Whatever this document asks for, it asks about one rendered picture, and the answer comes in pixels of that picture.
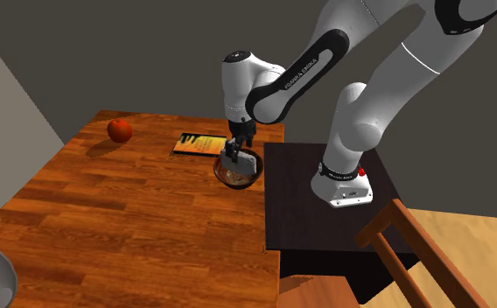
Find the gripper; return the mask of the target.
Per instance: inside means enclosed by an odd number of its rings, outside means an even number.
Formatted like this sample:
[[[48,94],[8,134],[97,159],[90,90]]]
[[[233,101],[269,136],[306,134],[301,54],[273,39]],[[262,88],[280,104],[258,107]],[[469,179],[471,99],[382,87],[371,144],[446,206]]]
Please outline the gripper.
[[[246,122],[233,122],[229,120],[228,127],[233,138],[225,142],[225,156],[237,164],[241,147],[251,148],[253,146],[254,135],[256,134],[256,122],[254,120]],[[236,137],[241,137],[241,144],[238,144]]]

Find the grey block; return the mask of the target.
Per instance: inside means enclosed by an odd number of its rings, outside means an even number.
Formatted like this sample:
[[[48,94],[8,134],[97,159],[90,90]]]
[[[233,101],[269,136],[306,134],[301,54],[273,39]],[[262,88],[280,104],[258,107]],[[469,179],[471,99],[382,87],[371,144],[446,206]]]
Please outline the grey block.
[[[256,157],[240,150],[237,154],[237,162],[235,163],[231,157],[226,155],[226,151],[220,152],[221,164],[227,170],[241,174],[243,176],[252,176],[257,172]]]

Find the brown bowl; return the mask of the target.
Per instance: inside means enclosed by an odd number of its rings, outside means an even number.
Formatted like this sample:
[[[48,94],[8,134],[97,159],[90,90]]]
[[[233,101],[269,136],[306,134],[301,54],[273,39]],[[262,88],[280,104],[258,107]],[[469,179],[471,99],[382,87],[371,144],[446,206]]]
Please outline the brown bowl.
[[[226,169],[221,162],[221,156],[218,156],[213,163],[215,177],[225,186],[235,190],[242,190],[252,186],[263,174],[262,158],[252,150],[242,149],[241,151],[255,157],[256,173],[254,175],[245,176]]]

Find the yellow orange book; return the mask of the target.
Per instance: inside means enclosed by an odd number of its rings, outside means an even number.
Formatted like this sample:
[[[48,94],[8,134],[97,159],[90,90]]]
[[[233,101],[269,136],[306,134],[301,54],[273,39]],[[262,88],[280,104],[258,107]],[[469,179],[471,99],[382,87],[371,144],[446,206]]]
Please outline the yellow orange book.
[[[196,133],[182,133],[173,148],[175,154],[217,157],[224,149],[227,138]]]

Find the dark robot stand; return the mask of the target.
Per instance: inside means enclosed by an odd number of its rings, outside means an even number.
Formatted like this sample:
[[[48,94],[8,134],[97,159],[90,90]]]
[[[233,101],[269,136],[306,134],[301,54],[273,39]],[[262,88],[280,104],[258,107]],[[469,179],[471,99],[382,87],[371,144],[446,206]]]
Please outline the dark robot stand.
[[[280,276],[345,277],[363,305],[393,278],[371,246],[354,237],[399,194],[376,150],[363,154],[361,166],[374,192],[371,203],[334,208],[311,189],[322,143],[264,145],[266,247],[280,253]]]

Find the red apple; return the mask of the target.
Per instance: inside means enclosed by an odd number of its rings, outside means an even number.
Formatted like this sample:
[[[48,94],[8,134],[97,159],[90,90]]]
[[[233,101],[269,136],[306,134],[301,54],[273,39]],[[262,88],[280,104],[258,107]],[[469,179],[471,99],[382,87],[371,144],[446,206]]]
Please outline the red apple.
[[[109,138],[115,143],[128,142],[133,136],[130,124],[123,119],[110,121],[107,125],[107,132]]]

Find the wooden table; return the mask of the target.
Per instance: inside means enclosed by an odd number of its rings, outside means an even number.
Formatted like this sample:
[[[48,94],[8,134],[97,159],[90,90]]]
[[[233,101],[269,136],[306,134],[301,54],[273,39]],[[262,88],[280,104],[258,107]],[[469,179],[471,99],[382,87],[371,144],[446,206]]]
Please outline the wooden table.
[[[124,144],[106,132],[118,117]],[[11,308],[277,308],[263,181],[226,187],[212,158],[173,152],[184,132],[228,124],[102,110],[0,209]]]

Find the wooden chair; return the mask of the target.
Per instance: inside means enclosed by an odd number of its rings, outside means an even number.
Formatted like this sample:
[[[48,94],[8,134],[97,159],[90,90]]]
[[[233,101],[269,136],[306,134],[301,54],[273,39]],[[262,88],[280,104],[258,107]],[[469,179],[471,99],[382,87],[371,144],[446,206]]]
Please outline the wooden chair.
[[[355,290],[373,291],[391,276],[411,308],[433,308],[383,236],[394,226],[455,308],[490,308],[399,199],[355,237],[355,252],[302,252],[302,269],[278,281],[277,308],[361,308]],[[363,248],[372,246],[372,251]]]

